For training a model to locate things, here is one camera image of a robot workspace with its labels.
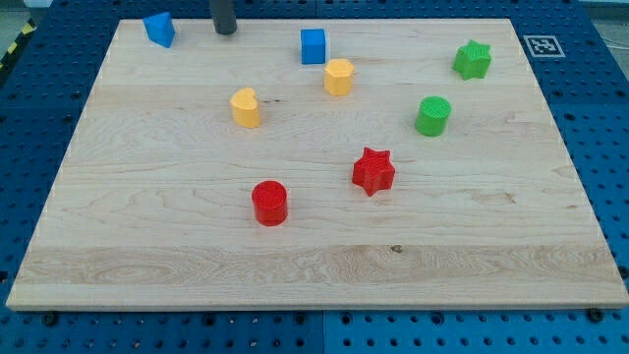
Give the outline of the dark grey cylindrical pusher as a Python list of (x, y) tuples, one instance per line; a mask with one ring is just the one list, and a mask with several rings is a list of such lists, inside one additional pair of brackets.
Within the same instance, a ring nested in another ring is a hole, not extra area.
[(209, 0), (209, 9), (215, 32), (230, 35), (237, 30), (237, 18), (233, 0)]

